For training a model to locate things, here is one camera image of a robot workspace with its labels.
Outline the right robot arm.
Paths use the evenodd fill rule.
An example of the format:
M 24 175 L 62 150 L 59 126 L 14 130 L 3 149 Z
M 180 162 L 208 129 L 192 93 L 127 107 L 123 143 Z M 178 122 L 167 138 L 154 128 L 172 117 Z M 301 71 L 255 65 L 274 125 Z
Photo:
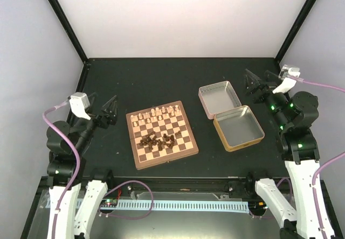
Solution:
M 246 194 L 260 196 L 280 227 L 280 238 L 337 238 L 323 199 L 320 181 L 320 154 L 311 126 L 319 117 L 318 98 L 305 91 L 287 97 L 300 80 L 299 69 L 284 67 L 281 84 L 261 79 L 245 71 L 245 90 L 254 103 L 263 103 L 272 115 L 277 145 L 288 171 L 295 204 L 279 191 L 273 179 L 252 179 L 245 184 Z

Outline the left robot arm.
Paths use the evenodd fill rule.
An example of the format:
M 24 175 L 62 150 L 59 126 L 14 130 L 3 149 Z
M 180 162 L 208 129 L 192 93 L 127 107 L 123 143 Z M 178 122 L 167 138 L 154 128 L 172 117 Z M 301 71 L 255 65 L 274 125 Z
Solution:
M 49 126 L 46 146 L 50 151 L 47 167 L 50 197 L 47 238 L 89 238 L 103 197 L 115 191 L 112 170 L 95 168 L 87 181 L 82 203 L 77 206 L 86 165 L 82 155 L 89 147 L 96 129 L 115 125 L 118 117 L 117 96 L 108 100 L 98 114 L 92 112 L 95 99 L 96 93 L 87 95 L 76 92 L 43 113 L 43 120 Z M 65 106 L 70 106 L 78 119 L 73 125 L 48 120 L 49 113 Z

